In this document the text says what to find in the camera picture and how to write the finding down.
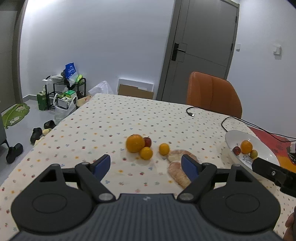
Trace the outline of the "small yellow citrus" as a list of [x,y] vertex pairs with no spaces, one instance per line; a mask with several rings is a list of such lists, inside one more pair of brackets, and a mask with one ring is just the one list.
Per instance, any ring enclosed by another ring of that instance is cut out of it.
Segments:
[[144,147],[140,150],[139,152],[139,156],[143,159],[143,160],[150,160],[153,156],[153,151],[150,147]]
[[159,145],[159,153],[162,156],[166,156],[170,152],[170,146],[167,143],[162,143]]

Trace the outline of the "small green-yellow fruit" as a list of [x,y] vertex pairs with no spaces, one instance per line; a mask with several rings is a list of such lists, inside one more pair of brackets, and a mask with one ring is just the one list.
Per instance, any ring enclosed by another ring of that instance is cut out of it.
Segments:
[[258,152],[257,150],[253,149],[249,155],[250,155],[250,158],[254,160],[258,157]]

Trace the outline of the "large orange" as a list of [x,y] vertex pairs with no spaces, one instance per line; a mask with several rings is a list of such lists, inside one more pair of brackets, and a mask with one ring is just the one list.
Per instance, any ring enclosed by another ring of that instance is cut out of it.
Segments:
[[253,145],[248,140],[243,140],[240,145],[241,153],[249,154],[253,150]]
[[137,153],[144,148],[144,138],[141,135],[133,134],[126,139],[126,149],[130,153]]

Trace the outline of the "small red apple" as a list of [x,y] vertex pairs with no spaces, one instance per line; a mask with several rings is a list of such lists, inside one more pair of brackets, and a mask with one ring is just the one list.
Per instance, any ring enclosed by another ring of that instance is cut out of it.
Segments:
[[233,149],[232,149],[232,152],[234,153],[235,156],[238,156],[241,154],[241,149],[239,146],[235,146]]
[[151,145],[152,145],[152,140],[151,140],[151,138],[150,138],[150,137],[144,137],[144,146],[150,148]]

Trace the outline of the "peeled pomelo segment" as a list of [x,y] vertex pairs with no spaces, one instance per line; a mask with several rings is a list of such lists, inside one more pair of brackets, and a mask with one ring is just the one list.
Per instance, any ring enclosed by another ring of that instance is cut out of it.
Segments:
[[172,150],[168,153],[166,158],[169,162],[174,162],[174,161],[180,162],[183,155],[189,155],[196,162],[199,162],[197,160],[197,157],[187,150]]

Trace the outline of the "red orange cartoon mat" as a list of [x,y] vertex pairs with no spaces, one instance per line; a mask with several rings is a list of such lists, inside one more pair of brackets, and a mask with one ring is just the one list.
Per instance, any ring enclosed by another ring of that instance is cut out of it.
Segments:
[[287,152],[287,148],[290,147],[290,143],[285,143],[285,141],[287,141],[286,138],[274,135],[274,137],[282,141],[280,142],[264,131],[261,131],[257,128],[249,128],[267,147],[269,147],[269,149],[272,150],[272,152],[276,155],[281,167],[295,173],[295,164],[292,162]]

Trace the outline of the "white ceramic bowl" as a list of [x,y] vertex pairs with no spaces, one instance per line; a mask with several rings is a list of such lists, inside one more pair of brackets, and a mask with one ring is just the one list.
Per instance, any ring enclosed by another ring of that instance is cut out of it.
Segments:
[[260,139],[248,133],[232,130],[225,134],[229,156],[236,164],[252,171],[252,163],[261,158],[270,163],[280,165],[275,154]]

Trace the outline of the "white plastic bag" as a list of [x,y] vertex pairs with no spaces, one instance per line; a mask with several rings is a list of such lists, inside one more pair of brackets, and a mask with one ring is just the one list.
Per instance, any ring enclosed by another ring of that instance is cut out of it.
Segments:
[[72,114],[77,109],[77,96],[69,99],[62,99],[58,94],[54,96],[53,106],[55,107],[54,123],[59,124],[64,118]]

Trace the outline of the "orange leather chair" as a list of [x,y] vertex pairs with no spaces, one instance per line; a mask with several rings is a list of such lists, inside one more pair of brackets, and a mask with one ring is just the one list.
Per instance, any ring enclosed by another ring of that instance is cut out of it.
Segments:
[[197,71],[189,76],[186,104],[237,118],[242,117],[242,105],[231,83]]

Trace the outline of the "clear plastic bag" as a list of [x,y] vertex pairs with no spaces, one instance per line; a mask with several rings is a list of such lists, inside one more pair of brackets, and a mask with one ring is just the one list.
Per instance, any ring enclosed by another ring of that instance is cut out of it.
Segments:
[[101,94],[113,94],[113,91],[107,81],[102,81],[95,87],[91,88],[89,91],[90,95],[95,95],[97,93]]

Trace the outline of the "cardboard sheet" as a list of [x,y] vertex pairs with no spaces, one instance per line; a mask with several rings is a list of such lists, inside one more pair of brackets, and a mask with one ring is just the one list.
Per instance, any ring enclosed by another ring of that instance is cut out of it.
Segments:
[[154,93],[151,91],[139,89],[138,87],[120,84],[118,89],[118,95],[153,99]]

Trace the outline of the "black shelf rack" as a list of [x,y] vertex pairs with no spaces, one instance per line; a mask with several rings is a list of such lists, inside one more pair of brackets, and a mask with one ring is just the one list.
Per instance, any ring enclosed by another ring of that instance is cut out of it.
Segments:
[[43,79],[44,93],[46,97],[46,110],[54,110],[53,98],[56,94],[63,96],[64,92],[73,90],[78,99],[86,96],[86,78],[79,75],[79,79],[72,85],[64,75],[50,75]]

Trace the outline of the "green floor mat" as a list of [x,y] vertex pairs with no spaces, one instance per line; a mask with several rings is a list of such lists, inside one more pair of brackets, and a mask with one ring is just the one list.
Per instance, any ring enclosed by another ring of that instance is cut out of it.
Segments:
[[30,107],[27,104],[16,104],[2,116],[4,128],[19,123],[29,112]]

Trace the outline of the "blue plastic bag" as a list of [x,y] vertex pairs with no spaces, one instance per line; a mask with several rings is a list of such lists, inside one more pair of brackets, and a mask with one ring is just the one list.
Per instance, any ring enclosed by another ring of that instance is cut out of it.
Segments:
[[73,79],[74,81],[76,80],[78,73],[76,71],[76,68],[73,62],[65,65],[64,74],[67,80],[69,79]]

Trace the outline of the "white wall switch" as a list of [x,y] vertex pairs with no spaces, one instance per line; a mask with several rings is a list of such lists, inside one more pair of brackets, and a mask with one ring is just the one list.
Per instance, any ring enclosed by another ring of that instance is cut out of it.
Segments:
[[273,47],[273,54],[277,56],[281,56],[281,46],[280,45],[274,45]]

